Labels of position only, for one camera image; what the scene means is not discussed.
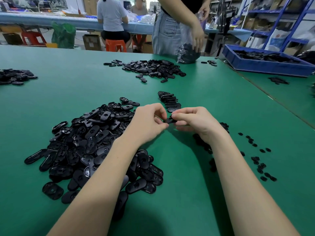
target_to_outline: orange stool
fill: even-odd
[[[138,42],[138,43],[140,43],[141,38],[142,38],[142,35],[137,35],[137,42]],[[135,42],[132,40],[132,47],[135,46],[135,45],[136,45]]]
[[[44,46],[47,43],[45,41],[44,37],[42,36],[42,34],[39,33],[39,32],[36,32],[36,31],[23,31],[21,33],[21,36],[22,36],[23,43],[25,45],[27,45],[25,38],[29,39],[30,43],[32,45],[36,45],[36,46],[39,46],[39,45],[43,45]],[[38,42],[37,37],[40,37],[42,39],[42,43]]]
[[[117,52],[118,50],[120,50],[120,52],[127,52],[126,44],[123,40],[106,39],[105,43],[106,51]]]

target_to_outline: green workbench surface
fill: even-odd
[[[238,71],[238,73],[315,129],[315,98],[311,85],[315,76],[298,78]],[[269,77],[285,79],[290,84],[275,84]]]
[[[45,235],[67,207],[42,193],[49,182],[48,172],[38,170],[42,160],[23,162],[48,145],[54,125],[120,97],[142,106],[156,103],[158,91],[174,93],[182,107],[204,106],[230,125],[255,175],[261,176],[250,157],[259,156],[265,172],[278,178],[263,186],[302,235],[315,235],[314,130],[224,63],[201,64],[213,59],[201,57],[196,64],[181,65],[186,77],[160,83],[147,76],[144,84],[135,73],[103,63],[165,58],[13,46],[0,46],[0,53],[0,69],[29,69],[39,76],[23,86],[0,86],[1,236]],[[232,235],[219,176],[209,170],[211,155],[191,134],[170,127],[145,147],[164,171],[164,182],[155,194],[130,195],[124,217],[112,223],[109,235]],[[259,151],[265,147],[272,152]],[[68,181],[58,184],[66,191]]]

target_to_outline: blue workbench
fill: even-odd
[[[30,26],[36,25],[39,27],[51,27],[53,21],[58,24],[69,23],[80,30],[103,30],[103,24],[98,23],[97,19],[95,18],[0,12],[0,24],[24,24]],[[137,22],[123,24],[123,27],[128,32],[143,35],[151,35],[153,31],[153,25]],[[206,28],[204,32],[206,34],[217,33],[218,30]],[[252,31],[234,29],[229,30],[228,33],[236,36],[242,41],[246,41],[252,34]]]

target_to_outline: blue tray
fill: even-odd
[[[279,53],[281,56],[296,59],[300,63],[280,63],[264,60],[252,60],[240,58],[234,50],[245,50],[247,52],[262,52],[262,53]],[[290,75],[298,77],[308,77],[313,71],[315,71],[315,65],[310,64],[304,60],[298,59],[291,55],[286,55],[282,52],[268,51],[253,49],[248,47],[225,45],[222,54],[225,56],[227,61],[236,70],[250,71],[274,75]]]

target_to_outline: black shirt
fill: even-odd
[[[181,0],[192,13],[196,14],[202,6],[203,0]]]

